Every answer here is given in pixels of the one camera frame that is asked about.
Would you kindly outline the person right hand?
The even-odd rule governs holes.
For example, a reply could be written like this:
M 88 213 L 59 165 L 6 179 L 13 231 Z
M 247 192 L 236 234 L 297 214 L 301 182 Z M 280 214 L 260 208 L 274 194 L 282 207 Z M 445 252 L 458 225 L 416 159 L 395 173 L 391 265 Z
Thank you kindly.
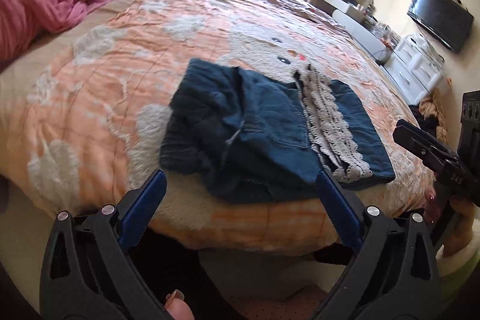
M 448 236 L 443 241 L 444 257 L 451 257 L 464 249 L 473 239 L 473 223 L 475 220 L 476 206 L 464 196 L 452 196 L 450 207 L 454 211 Z M 439 221 L 441 209 L 437 201 L 437 193 L 433 186 L 425 190 L 425 213 L 428 223 Z

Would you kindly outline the person left hand thumb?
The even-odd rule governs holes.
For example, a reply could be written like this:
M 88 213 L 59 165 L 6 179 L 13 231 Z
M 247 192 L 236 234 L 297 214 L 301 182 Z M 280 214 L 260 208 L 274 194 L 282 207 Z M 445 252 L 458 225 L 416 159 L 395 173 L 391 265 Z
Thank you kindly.
M 194 320 L 191 308 L 184 302 L 183 293 L 177 289 L 167 296 L 164 307 L 175 320 Z

